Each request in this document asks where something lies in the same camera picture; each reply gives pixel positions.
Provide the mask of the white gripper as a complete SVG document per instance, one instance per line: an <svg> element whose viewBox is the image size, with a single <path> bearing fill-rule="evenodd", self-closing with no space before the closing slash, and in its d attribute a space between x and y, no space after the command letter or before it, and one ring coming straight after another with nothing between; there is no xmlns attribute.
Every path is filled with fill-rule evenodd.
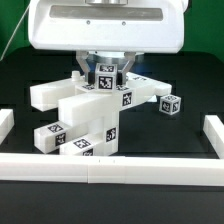
<svg viewBox="0 0 224 224"><path fill-rule="evenodd" d="M31 0L28 37L37 49L72 50L93 85L88 51L125 52L117 84L135 52L176 53L184 43L185 0Z"/></svg>

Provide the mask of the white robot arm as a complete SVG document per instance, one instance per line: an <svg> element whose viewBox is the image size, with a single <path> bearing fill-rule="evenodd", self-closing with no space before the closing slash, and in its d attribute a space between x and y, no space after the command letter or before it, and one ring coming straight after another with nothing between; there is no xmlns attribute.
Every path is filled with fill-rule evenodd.
<svg viewBox="0 0 224 224"><path fill-rule="evenodd" d="M189 0L30 0L28 38L36 49L74 51L84 73L89 54L123 59L176 53Z"/></svg>

